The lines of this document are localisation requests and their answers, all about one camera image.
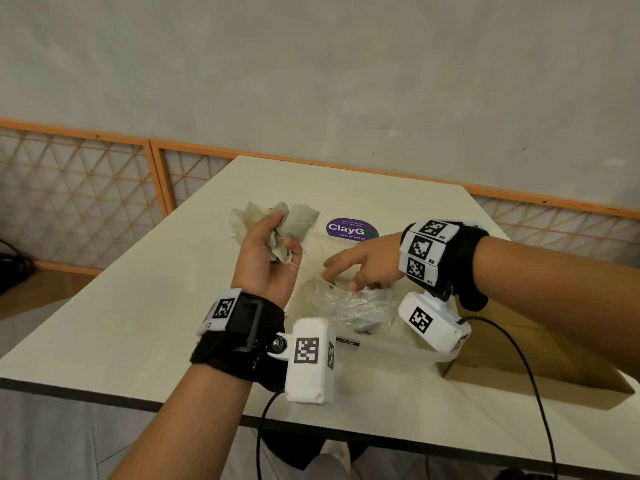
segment purple sticker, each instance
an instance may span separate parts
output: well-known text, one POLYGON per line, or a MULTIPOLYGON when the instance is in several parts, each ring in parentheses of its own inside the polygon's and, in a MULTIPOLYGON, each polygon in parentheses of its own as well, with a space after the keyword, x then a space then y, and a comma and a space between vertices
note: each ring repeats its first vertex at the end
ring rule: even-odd
POLYGON ((368 241, 378 236, 378 231, 368 222, 357 219, 334 219, 326 225, 326 233, 352 241, 368 241))

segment lattice screen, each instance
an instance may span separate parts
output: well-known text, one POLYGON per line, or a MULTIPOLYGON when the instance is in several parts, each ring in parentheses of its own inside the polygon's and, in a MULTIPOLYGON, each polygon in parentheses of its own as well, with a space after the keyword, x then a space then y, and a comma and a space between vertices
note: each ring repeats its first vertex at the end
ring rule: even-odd
POLYGON ((142 146, 0 128, 0 237, 105 268, 162 220, 142 146))
POLYGON ((176 206, 213 178, 231 160, 194 153, 164 151, 176 206))
POLYGON ((640 267, 640 221, 474 196, 512 241, 640 267))

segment left hand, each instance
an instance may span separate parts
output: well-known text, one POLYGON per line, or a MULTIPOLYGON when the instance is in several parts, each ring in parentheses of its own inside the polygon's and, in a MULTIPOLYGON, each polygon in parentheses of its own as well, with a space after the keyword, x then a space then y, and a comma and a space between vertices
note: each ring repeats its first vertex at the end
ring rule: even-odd
POLYGON ((282 211, 276 210, 258 222, 246 235, 240 246, 231 288, 242 288, 245 292, 267 298, 284 309, 296 284, 298 266, 302 262, 302 247, 297 240, 285 238, 283 243, 293 254, 292 264, 270 261, 267 242, 281 220, 282 211))

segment right hand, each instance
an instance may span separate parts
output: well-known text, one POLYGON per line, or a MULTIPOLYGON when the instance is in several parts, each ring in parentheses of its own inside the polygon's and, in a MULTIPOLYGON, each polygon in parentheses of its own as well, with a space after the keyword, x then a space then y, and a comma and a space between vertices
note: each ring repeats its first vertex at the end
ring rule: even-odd
POLYGON ((373 283, 388 287, 404 276, 398 269, 401 237, 401 232, 384 235, 331 256, 324 262, 327 269, 324 270, 322 278, 332 283, 343 271, 361 264, 360 270, 349 284, 351 291, 360 291, 373 283))

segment cardboard box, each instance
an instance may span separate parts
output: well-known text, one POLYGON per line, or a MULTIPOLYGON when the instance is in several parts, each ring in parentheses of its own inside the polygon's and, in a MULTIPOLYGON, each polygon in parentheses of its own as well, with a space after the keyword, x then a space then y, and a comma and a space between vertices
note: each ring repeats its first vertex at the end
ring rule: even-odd
MULTIPOLYGON (((527 358, 542 397, 608 410, 633 395, 634 389, 612 365, 508 308, 489 301, 481 312, 469 312, 457 305, 460 316, 490 319, 511 334, 527 358)), ((441 375, 533 395, 524 364, 508 339, 487 323, 469 323, 472 333, 458 357, 438 364, 441 375)))

